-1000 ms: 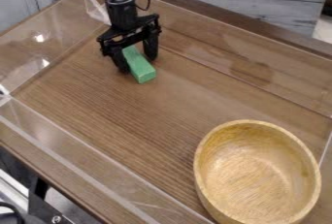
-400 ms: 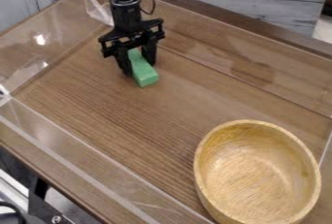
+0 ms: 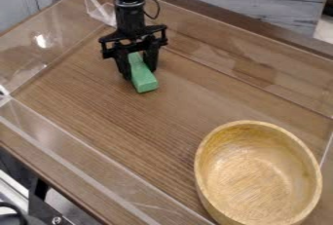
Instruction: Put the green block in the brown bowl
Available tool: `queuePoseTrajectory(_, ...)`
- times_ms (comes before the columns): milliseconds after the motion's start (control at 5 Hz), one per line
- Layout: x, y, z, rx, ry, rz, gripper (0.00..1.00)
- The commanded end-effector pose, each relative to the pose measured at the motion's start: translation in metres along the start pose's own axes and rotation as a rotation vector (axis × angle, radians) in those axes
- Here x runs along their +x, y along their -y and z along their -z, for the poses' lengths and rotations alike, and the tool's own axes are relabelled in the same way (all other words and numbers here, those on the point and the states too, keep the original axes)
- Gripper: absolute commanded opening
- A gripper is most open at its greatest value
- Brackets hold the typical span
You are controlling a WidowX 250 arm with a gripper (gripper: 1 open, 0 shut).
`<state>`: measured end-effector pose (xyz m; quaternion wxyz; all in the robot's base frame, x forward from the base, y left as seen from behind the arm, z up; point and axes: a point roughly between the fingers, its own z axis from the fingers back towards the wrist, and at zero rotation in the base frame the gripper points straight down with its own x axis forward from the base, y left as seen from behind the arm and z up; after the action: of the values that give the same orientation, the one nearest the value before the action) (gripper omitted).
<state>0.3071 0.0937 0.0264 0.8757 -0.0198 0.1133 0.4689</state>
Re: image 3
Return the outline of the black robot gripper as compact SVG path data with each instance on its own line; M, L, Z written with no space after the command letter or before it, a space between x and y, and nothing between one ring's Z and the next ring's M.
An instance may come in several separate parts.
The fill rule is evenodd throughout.
M145 1L124 3L115 0L116 31L99 39L103 58L114 57L119 73L131 79L127 53L145 51L143 61L154 72L158 68L159 46L167 44L167 27L163 24L147 25L145 21ZM161 32L162 37L153 39Z

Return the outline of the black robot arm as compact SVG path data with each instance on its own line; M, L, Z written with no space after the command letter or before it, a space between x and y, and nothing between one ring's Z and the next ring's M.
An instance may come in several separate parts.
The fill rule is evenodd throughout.
M131 79L128 55L143 53L143 62L151 72L158 68L159 49L167 45L167 26L165 24L147 25L145 11L146 0L115 0L116 30L99 38L103 59L112 58L119 73L126 80Z

